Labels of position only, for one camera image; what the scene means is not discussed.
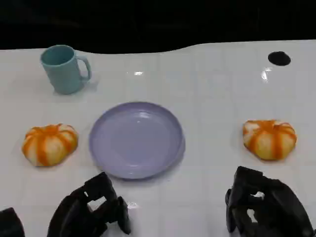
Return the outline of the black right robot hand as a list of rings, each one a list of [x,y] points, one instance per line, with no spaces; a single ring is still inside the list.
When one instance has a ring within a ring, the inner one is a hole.
[[[305,208],[279,179],[239,166],[225,195],[226,226],[241,237],[314,237]]]

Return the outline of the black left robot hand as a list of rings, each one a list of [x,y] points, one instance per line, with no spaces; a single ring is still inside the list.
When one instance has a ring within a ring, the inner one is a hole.
[[[116,222],[131,234],[127,203],[117,196],[112,182],[102,172],[66,196],[49,223],[49,237],[100,237],[107,223]]]

